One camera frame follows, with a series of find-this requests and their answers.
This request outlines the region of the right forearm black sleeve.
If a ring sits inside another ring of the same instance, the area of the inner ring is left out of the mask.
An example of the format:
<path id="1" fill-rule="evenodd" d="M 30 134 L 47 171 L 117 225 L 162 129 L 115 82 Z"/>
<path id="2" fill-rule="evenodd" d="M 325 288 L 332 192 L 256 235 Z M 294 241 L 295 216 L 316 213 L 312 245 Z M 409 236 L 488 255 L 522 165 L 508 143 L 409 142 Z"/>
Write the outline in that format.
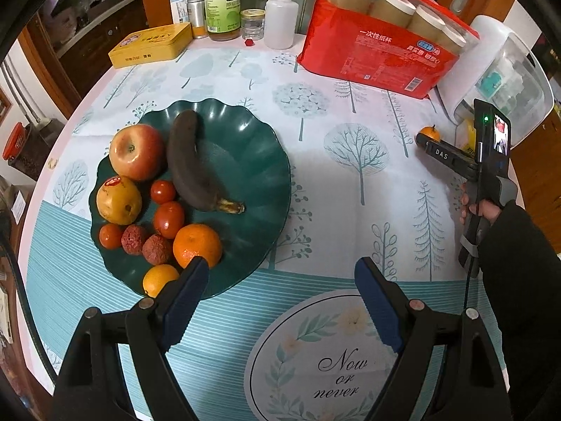
<path id="1" fill-rule="evenodd" d="M 502 334 L 514 420 L 560 418 L 560 258 L 514 201 L 483 202 L 484 287 Z"/>

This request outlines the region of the right hand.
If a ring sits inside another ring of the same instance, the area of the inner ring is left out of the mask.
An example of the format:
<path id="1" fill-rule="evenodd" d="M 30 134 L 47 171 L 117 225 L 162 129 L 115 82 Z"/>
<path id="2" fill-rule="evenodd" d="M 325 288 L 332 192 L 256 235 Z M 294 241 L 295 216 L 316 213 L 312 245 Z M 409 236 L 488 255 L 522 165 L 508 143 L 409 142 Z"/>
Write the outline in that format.
<path id="1" fill-rule="evenodd" d="M 469 195 L 467 194 L 466 183 L 461 185 L 462 195 L 460 198 L 460 217 L 459 221 L 462 225 L 464 225 L 467 221 L 469 214 L 473 214 L 478 217 L 484 217 L 490 224 L 494 224 L 497 220 L 499 215 L 502 212 L 502 209 L 496 206 L 494 203 L 483 200 L 480 201 L 478 204 L 471 203 Z"/>

